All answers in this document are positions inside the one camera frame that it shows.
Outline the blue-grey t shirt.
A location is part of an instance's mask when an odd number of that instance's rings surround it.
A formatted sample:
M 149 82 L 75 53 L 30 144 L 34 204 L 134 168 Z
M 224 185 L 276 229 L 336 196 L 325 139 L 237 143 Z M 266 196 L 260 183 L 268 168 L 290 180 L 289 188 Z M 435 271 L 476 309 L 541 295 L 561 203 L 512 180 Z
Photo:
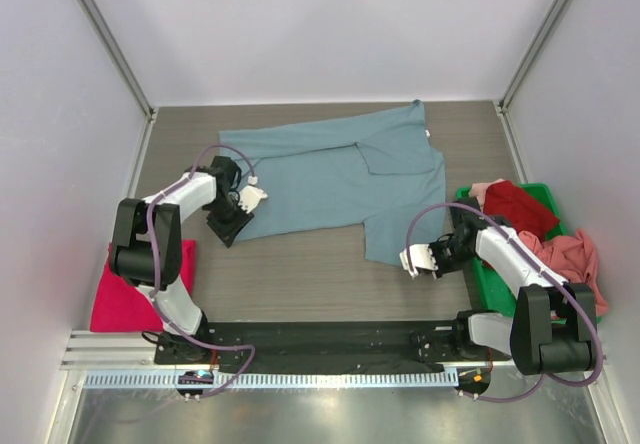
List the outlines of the blue-grey t shirt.
M 365 257 L 400 263 L 406 237 L 444 229 L 445 161 L 420 100 L 332 120 L 219 134 L 222 154 L 254 171 L 268 195 L 241 241 L 361 224 Z

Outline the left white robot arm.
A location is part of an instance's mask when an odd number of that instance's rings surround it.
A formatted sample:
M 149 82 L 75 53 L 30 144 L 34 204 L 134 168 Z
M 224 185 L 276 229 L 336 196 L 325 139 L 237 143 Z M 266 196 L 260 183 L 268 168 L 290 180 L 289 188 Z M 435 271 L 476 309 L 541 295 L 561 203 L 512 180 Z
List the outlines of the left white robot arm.
M 118 205 L 108 265 L 160 318 L 161 332 L 142 332 L 156 346 L 157 363 L 198 364 L 214 353 L 206 314 L 181 277 L 182 224 L 203 210 L 207 226 L 230 247 L 268 198 L 254 173 L 245 185 L 241 180 L 234 160 L 216 156 L 209 166 L 185 171 L 168 188 Z

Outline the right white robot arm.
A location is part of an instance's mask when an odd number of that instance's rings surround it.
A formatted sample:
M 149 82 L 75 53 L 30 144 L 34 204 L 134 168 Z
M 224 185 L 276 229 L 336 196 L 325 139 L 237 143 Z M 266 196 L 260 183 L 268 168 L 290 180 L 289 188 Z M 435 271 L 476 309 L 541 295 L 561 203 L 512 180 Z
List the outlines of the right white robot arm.
M 584 283 L 572 284 L 551 270 L 520 240 L 518 233 L 482 211 L 456 202 L 459 218 L 445 241 L 416 244 L 405 239 L 400 261 L 411 277 L 435 277 L 480 259 L 507 284 L 516 299 L 512 316 L 472 312 L 451 334 L 460 358 L 476 358 L 486 348 L 509 356 L 523 375 L 546 375 L 561 384 L 585 387 L 603 368 L 595 297 Z

